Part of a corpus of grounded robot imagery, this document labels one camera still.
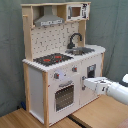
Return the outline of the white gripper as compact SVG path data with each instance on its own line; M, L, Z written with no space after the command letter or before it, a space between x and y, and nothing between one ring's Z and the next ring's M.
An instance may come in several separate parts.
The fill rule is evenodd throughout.
M96 94L105 94L108 82L105 77L87 78L84 80L84 85Z

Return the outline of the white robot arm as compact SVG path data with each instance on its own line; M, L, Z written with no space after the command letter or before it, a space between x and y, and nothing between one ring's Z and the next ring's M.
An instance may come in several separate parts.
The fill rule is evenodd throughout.
M119 82L111 81L106 77L86 78L84 85L98 95L107 95L115 100L128 105L128 87Z

